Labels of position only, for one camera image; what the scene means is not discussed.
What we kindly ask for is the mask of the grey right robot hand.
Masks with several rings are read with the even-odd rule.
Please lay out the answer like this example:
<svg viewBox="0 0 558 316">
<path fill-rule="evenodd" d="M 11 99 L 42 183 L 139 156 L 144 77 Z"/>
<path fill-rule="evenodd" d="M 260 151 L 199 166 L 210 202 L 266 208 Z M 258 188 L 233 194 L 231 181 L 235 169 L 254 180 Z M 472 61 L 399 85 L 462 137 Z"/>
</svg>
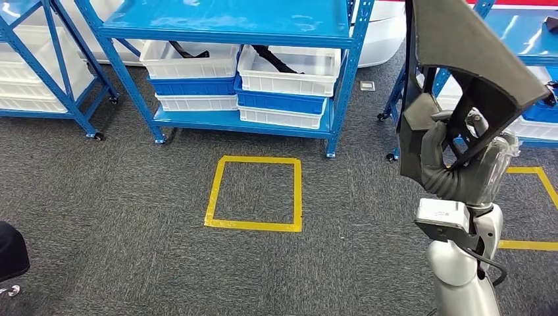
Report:
<svg viewBox="0 0 558 316">
<path fill-rule="evenodd" d="M 511 158 L 519 154 L 519 140 L 513 131 L 505 129 L 467 165 L 451 171 L 443 159 L 445 122 L 451 114 L 446 110 L 431 116 L 435 125 L 426 132 L 421 143 L 421 185 L 441 199 L 485 207 L 495 199 Z"/>
</svg>

